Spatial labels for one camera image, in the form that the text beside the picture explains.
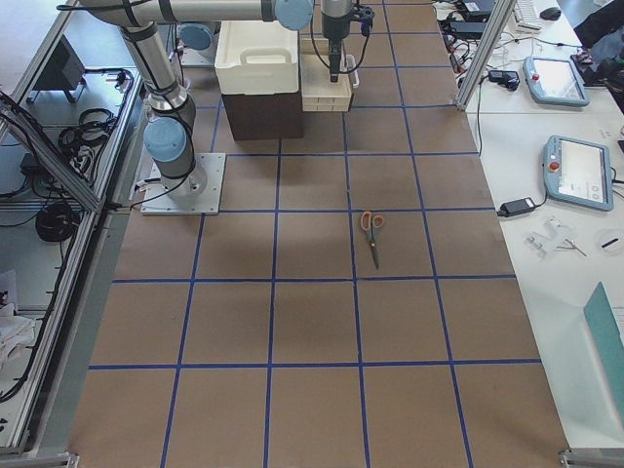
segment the brown box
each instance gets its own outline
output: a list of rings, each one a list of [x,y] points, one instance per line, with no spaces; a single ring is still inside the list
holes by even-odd
[[[301,91],[276,95],[222,95],[235,140],[303,137]]]

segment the robotic arm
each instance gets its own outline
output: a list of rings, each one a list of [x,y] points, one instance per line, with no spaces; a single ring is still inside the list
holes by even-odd
[[[330,76],[340,73],[341,44],[352,21],[362,33],[371,32],[373,12],[353,0],[322,0],[323,34],[330,40]],[[312,19],[314,0],[80,0],[81,7],[99,20],[117,25],[149,92],[147,102],[154,117],[143,140],[161,172],[163,186],[176,196],[201,193],[206,175],[196,164],[192,129],[195,104],[178,83],[157,23],[216,20],[278,20],[290,30],[305,27]]]
[[[330,41],[330,81],[338,81],[342,59],[342,40],[349,35],[351,22],[359,22],[362,35],[371,34],[374,13],[370,7],[354,4],[352,0],[323,0],[323,36]]]

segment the floor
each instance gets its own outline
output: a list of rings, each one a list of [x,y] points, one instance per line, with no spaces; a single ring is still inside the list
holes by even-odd
[[[302,139],[234,141],[215,77],[187,72],[195,147],[228,155],[221,213],[131,214],[70,438],[81,467],[559,466],[434,12],[373,7],[353,109],[306,114]],[[385,216],[378,270],[363,210]]]

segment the computer mouse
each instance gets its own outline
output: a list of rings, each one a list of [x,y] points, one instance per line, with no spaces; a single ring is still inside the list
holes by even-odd
[[[539,14],[543,20],[556,21],[562,15],[562,11],[557,7],[550,7]]]

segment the keyboard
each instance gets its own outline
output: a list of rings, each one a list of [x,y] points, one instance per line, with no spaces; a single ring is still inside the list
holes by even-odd
[[[542,28],[533,0],[516,0],[514,20],[518,31],[536,33]]]

